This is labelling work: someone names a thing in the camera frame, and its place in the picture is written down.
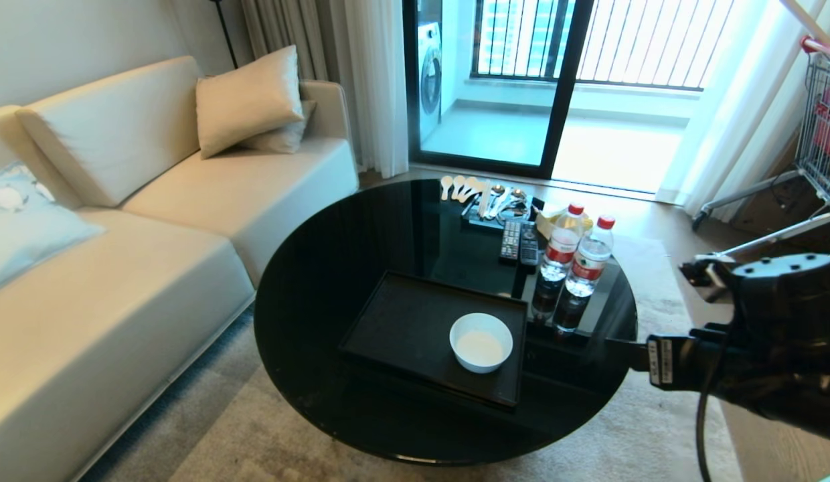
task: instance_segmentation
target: floor lamp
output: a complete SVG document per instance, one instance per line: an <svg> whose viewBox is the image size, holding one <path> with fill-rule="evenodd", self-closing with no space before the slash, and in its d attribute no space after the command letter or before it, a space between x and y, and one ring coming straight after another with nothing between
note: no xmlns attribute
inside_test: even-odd
<svg viewBox="0 0 830 482"><path fill-rule="evenodd" d="M222 0L210 0L210 2L216 4L216 10L219 12L219 21L222 22L222 31L225 33L228 51L231 52L231 61L234 62L234 69L239 68L237 65L237 56L234 55L234 46L231 45L231 36L228 35L228 25L225 24L225 15L222 13Z"/></svg>

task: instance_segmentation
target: washing machine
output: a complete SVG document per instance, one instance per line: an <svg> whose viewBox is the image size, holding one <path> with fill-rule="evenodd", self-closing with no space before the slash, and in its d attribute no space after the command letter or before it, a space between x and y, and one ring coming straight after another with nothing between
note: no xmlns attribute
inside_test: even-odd
<svg viewBox="0 0 830 482"><path fill-rule="evenodd" d="M418 100L423 143L439 125L442 110L442 39L434 21L418 25Z"/></svg>

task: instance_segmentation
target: white sheer curtain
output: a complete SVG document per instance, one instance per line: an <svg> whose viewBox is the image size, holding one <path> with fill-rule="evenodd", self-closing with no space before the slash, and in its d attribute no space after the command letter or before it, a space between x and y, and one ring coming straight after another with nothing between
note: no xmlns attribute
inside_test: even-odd
<svg viewBox="0 0 830 482"><path fill-rule="evenodd" d="M400 0L243 0L256 56L296 45L299 74L341 83L360 171L409 169Z"/></svg>
<svg viewBox="0 0 830 482"><path fill-rule="evenodd" d="M830 31L830 0L801 0ZM701 206L761 180L803 116L806 31L779 2L738 0L723 33L722 55L685 128L657 200L681 204L694 216ZM713 212L728 222L739 203Z"/></svg>

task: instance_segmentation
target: beige pillow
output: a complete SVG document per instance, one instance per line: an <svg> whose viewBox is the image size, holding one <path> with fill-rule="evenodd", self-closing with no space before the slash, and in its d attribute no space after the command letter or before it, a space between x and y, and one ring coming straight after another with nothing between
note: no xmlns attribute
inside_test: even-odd
<svg viewBox="0 0 830 482"><path fill-rule="evenodd" d="M201 158L262 132L304 120L296 47L284 47L221 76L198 80Z"/></svg>
<svg viewBox="0 0 830 482"><path fill-rule="evenodd" d="M242 141L240 146L259 151L292 155L302 145L305 127L308 125L308 121L311 119L311 113L314 113L315 107L317 107L316 101L303 100L302 115L305 116L305 120L289 123L284 127L278 127L273 131L264 132L263 134L252 135L252 137Z"/></svg>

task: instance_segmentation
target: sofa armrest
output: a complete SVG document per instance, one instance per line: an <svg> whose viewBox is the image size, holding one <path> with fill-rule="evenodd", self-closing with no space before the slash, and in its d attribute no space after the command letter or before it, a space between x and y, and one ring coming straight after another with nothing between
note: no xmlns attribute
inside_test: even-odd
<svg viewBox="0 0 830 482"><path fill-rule="evenodd" d="M323 80L300 80L299 92L305 100L317 101L317 109L311 115L305 135L337 137L353 143L350 138L347 100L341 85Z"/></svg>

